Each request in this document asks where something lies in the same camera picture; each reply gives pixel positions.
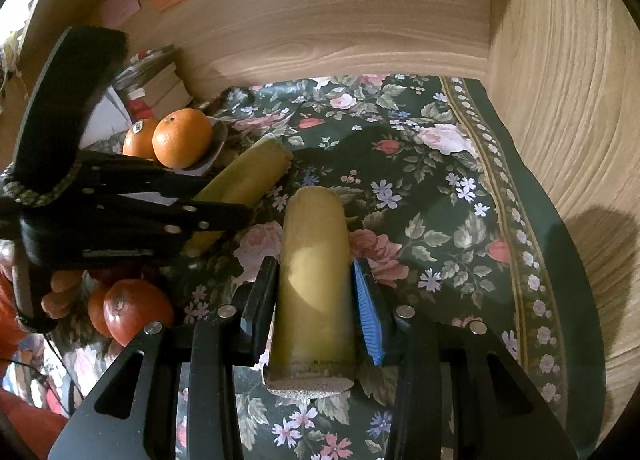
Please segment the red thick book upper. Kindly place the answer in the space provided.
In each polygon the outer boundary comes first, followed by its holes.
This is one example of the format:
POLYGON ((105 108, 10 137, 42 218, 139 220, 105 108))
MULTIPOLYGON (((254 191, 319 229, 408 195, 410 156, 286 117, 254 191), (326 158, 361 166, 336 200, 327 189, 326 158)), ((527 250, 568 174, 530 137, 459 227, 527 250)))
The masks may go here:
POLYGON ((155 105, 180 81, 177 74, 177 66, 171 62, 160 72, 157 72, 149 81, 136 85, 126 91, 128 100, 142 99, 148 105, 155 105))

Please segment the red thick book lower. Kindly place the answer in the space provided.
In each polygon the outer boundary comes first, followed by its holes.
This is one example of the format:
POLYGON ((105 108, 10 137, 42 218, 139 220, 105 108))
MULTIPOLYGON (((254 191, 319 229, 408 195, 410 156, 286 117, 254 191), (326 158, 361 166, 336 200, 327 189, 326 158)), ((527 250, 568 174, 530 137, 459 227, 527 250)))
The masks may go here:
POLYGON ((193 96, 186 90, 184 83, 179 81, 155 104, 139 98, 128 102, 128 110, 136 121, 149 118, 162 120, 168 113, 186 108, 192 99, 193 96))

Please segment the small mandarin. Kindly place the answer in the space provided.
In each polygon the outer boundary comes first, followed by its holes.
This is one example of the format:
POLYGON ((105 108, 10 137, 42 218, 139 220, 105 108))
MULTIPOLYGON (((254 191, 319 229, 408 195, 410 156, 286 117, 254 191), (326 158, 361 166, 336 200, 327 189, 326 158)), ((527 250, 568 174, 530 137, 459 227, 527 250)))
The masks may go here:
POLYGON ((106 284, 99 284, 93 294, 90 295, 87 303, 87 310, 89 319, 93 325, 93 328, 101 336, 105 336, 107 339, 112 338, 111 331, 108 330, 103 313, 104 298, 110 287, 106 284))

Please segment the large orange with Dole sticker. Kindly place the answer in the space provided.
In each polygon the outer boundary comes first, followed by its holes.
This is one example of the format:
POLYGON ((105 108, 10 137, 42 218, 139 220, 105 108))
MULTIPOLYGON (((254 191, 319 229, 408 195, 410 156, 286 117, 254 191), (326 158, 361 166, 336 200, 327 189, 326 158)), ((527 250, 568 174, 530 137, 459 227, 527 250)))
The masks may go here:
POLYGON ((122 155, 154 160, 153 135, 157 124, 153 118, 134 122, 122 144, 122 155))

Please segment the stack of papers and booklets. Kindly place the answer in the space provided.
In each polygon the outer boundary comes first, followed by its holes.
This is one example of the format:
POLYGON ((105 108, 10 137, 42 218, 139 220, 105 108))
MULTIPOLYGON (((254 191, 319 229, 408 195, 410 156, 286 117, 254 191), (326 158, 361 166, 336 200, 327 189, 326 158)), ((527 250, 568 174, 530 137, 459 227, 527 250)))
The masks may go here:
POLYGON ((175 45, 137 53, 130 59, 128 66, 116 76, 112 85, 115 90, 137 88, 172 64, 177 55, 178 48, 175 45))

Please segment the dark purple round plate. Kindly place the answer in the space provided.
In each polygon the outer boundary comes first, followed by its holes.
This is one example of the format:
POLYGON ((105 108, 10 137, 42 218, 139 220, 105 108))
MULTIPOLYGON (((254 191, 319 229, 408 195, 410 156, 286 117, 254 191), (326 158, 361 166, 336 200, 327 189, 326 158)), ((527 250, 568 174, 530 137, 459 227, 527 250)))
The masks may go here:
POLYGON ((224 122, 219 121, 212 116, 209 116, 207 120, 212 127, 212 140, 210 141, 209 146, 205 150, 204 154, 201 155, 200 160, 196 161, 188 168, 176 170, 177 174, 202 177, 212 172, 216 159, 224 149, 224 144, 227 141, 229 131, 224 122))

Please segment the red thick book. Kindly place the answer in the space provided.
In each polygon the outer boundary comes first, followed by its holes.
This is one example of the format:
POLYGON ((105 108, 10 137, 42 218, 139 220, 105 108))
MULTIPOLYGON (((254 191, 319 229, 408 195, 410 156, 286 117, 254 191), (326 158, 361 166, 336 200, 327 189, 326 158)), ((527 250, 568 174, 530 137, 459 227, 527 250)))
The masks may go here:
POLYGON ((177 66, 171 62, 160 72, 157 72, 149 81, 136 85, 126 91, 128 100, 142 99, 148 105, 155 105, 180 81, 177 74, 177 66))
POLYGON ((184 83, 179 81, 155 104, 139 98, 128 102, 128 110, 136 121, 149 118, 162 120, 168 113, 186 108, 192 99, 193 96, 186 90, 184 83))

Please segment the pink sticky note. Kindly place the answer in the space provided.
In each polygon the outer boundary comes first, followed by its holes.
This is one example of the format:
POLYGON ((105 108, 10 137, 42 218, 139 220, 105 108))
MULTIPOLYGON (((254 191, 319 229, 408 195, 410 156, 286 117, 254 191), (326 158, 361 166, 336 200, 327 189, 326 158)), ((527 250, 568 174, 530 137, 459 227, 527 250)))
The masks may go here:
POLYGON ((100 24, 117 29, 141 9, 140 0, 104 0, 99 7, 100 24))

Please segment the white paper sheets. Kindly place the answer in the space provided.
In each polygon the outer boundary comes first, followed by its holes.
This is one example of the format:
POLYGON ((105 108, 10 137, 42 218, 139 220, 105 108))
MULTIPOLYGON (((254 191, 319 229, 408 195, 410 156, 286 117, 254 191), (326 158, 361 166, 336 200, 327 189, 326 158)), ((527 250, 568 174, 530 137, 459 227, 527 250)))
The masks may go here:
POLYGON ((114 87, 110 86, 93 108, 82 133, 79 148, 88 148, 95 142, 126 132, 130 126, 130 114, 114 87))

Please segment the red apple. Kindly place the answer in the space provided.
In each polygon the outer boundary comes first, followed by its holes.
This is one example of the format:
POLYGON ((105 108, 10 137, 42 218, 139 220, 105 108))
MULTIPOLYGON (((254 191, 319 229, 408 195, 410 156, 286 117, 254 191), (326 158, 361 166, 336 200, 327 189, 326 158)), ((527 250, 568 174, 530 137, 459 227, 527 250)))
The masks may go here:
POLYGON ((166 295, 142 279, 123 279, 106 292, 103 316, 109 332, 121 346, 130 341, 151 321, 170 327, 174 310, 166 295))

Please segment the yellow sugarcane piece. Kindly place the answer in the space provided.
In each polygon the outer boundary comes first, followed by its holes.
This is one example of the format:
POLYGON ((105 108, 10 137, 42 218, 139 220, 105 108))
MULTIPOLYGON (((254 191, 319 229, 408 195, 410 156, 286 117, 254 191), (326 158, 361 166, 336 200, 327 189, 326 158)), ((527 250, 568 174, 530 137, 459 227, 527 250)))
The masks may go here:
MULTIPOLYGON (((253 213, 255 204, 276 186, 288 172, 293 154, 284 143, 273 135, 266 135, 247 148, 226 166, 193 200, 205 203, 242 204, 253 213)), ((245 225, 234 218, 230 229, 200 229, 184 244, 181 254, 187 258, 199 258, 219 240, 226 242, 245 225)))
POLYGON ((341 201, 328 188, 300 188, 283 223, 278 299, 266 388, 315 399, 354 385, 350 251, 341 201))

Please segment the floral dark green cloth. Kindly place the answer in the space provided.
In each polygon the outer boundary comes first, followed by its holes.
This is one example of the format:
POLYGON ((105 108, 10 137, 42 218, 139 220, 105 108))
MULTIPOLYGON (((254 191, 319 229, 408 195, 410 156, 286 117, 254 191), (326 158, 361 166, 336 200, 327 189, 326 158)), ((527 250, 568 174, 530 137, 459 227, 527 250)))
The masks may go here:
POLYGON ((382 74, 227 90, 212 110, 237 154, 265 134, 293 162, 250 226, 152 283, 195 324, 277 255, 285 209, 303 187, 344 206, 354 258, 419 315, 483 321, 520 363, 579 458, 604 405, 599 321, 582 262, 479 82, 382 74))

